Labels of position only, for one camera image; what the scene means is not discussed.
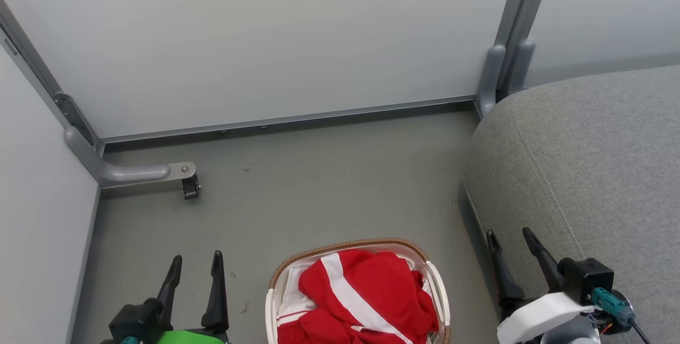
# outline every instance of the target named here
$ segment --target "white partition panel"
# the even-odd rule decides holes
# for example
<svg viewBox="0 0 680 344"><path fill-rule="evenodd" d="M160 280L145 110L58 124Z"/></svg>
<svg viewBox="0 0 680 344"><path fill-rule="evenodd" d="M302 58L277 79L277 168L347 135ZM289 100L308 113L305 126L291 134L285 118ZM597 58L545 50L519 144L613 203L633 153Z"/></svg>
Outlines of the white partition panel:
<svg viewBox="0 0 680 344"><path fill-rule="evenodd" d="M5 0L105 141L473 95L505 0Z"/></svg>
<svg viewBox="0 0 680 344"><path fill-rule="evenodd" d="M68 344L97 182L2 47L0 88L0 342Z"/></svg>
<svg viewBox="0 0 680 344"><path fill-rule="evenodd" d="M525 86L680 64L680 0L542 0Z"/></svg>

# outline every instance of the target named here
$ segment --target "red and white garment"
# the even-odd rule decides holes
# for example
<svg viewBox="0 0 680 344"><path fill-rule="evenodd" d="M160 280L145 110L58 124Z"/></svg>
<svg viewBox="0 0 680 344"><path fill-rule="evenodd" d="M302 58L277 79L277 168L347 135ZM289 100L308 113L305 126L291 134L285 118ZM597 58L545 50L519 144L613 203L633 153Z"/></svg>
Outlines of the red and white garment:
<svg viewBox="0 0 680 344"><path fill-rule="evenodd" d="M393 253L344 250L291 269L289 281L298 274L279 310L278 344L425 344L439 330L427 280Z"/></svg>

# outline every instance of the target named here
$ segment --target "concrete floor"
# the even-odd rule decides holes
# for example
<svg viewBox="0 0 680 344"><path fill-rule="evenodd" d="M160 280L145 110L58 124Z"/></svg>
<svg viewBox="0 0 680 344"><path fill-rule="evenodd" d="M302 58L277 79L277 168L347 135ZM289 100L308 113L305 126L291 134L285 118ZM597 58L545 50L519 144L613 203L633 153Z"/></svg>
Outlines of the concrete floor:
<svg viewBox="0 0 680 344"><path fill-rule="evenodd" d="M477 123L460 104L109 147L105 158L121 165L195 162L202 193L185 201L177 182L102 193L73 343L110 338L109 321L156 296L176 254L184 267L172 322L199 327L222 250L230 341L266 344L267 284L284 259L374 237L410 240L437 265L452 343L496 342L494 304L456 204Z"/></svg>

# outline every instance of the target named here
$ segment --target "white robot part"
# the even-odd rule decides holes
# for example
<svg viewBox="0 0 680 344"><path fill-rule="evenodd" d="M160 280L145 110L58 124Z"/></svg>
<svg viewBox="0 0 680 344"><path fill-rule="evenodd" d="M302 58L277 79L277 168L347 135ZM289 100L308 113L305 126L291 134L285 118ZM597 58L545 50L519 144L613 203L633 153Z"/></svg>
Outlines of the white robot part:
<svg viewBox="0 0 680 344"><path fill-rule="evenodd" d="M581 312L593 312L597 307L583 306L571 300L565 293L541 296L518 308L498 326L500 344L517 344L534 339L549 330L563 325Z"/></svg>

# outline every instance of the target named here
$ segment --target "sofa seam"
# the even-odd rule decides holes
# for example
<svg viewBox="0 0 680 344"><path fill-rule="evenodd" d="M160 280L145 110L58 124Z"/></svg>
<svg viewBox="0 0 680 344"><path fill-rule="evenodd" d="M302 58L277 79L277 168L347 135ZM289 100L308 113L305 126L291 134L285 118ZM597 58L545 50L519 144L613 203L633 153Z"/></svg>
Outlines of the sofa seam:
<svg viewBox="0 0 680 344"><path fill-rule="evenodd" d="M515 105L515 99L512 99L512 101L508 104L509 111L510 111L510 121L512 122L512 127L515 129L515 133L517 133L517 136L520 138L520 142L522 143L522 147L526 151L527 155L529 155L529 159L531 160L531 163L534 167L534 173L536 176L539 178L539 181L541 181L541 185L543 187L544 192L548 196L548 199L550 200L550 203L553 207L553 210L556 212L558 215L559 219L564 224L564 227L566 227L566 233L569 235L570 238L570 244L571 248L576 251L578 255L580 255L580 259L583 260L585 259L585 253L583 252L583 249L581 249L581 245L579 244L579 240L576 238L574 235L574 231L571 228L571 225L569 225L569 221L566 218L566 215L564 215L564 210L562 207L559 205L559 201L557 197L555 196L555 192L552 189L550 182L548 182L546 175L542 172L541 167L539 166L539 163L534 156L534 153L529 149L529 146L527 145L526 141L524 140L524 136L522 135L522 132L520 132L520 129L517 126L517 121L515 120L515 113L513 111Z"/></svg>

